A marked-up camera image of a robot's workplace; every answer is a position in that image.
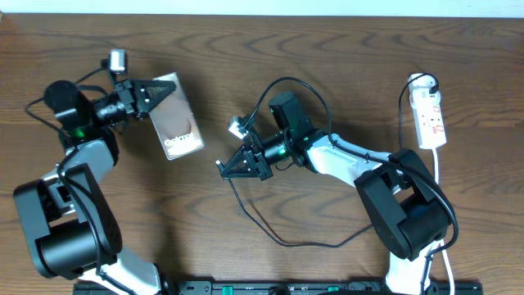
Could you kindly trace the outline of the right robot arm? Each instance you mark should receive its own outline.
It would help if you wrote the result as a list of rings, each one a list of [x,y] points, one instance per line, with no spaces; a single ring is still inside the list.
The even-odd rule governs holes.
[[[422,159],[410,149],[373,152],[313,126],[293,92],[276,95],[269,109],[279,131],[260,139],[247,118],[232,118],[231,133],[243,144],[217,164],[222,179],[268,179],[278,162],[330,175],[355,188],[377,236],[390,252],[386,286],[394,293],[425,294],[433,257],[455,243],[454,209]]]

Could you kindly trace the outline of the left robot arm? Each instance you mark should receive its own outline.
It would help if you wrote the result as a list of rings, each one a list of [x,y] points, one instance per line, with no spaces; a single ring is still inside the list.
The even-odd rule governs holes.
[[[157,264],[124,247],[99,186],[119,159],[113,126],[146,117],[176,84],[126,79],[91,101],[84,91],[93,89],[58,80],[40,99],[60,122],[56,131],[65,156],[13,192],[31,260],[48,279],[93,282],[116,294],[177,294],[178,285]]]

